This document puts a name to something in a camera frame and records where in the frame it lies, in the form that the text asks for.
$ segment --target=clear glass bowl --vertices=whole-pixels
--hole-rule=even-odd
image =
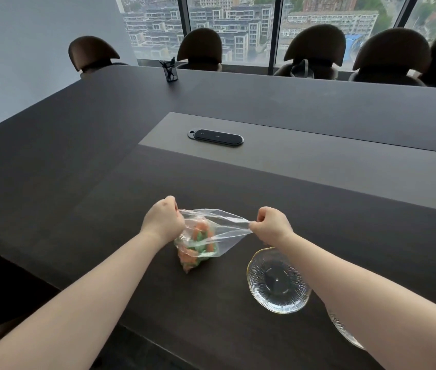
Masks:
[[[252,257],[247,282],[258,303],[279,314],[301,310],[311,292],[288,258],[274,247],[261,249]]]
[[[340,333],[345,337],[345,339],[347,339],[349,342],[351,342],[353,345],[355,345],[357,348],[360,349],[364,349],[365,348],[362,346],[361,343],[359,343],[357,341],[356,338],[353,337],[353,335],[351,333],[349,333],[346,329],[345,326],[343,325],[343,323],[341,323],[339,321],[339,319],[336,317],[336,315],[330,311],[329,309],[327,309],[327,313],[331,318],[331,322],[334,324],[334,326],[338,329],[338,331],[340,331]]]

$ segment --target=clear plastic bag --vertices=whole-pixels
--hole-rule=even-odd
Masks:
[[[249,221],[219,209],[180,210],[185,230],[175,239],[186,273],[211,257],[220,257],[250,234]]]

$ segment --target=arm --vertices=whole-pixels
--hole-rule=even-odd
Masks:
[[[250,228],[289,258],[385,369],[436,370],[436,304],[301,238],[276,209],[259,209]]]
[[[89,369],[154,255],[184,226],[174,197],[153,205],[139,235],[0,340],[0,369]]]

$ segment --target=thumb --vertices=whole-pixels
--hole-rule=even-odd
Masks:
[[[259,223],[254,220],[249,222],[249,229],[251,229],[252,232],[256,232],[259,229]]]

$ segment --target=person's left hand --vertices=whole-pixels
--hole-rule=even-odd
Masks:
[[[184,217],[178,211],[177,202],[173,196],[159,200],[146,213],[141,226],[141,234],[146,233],[156,237],[162,247],[171,242],[185,229]]]

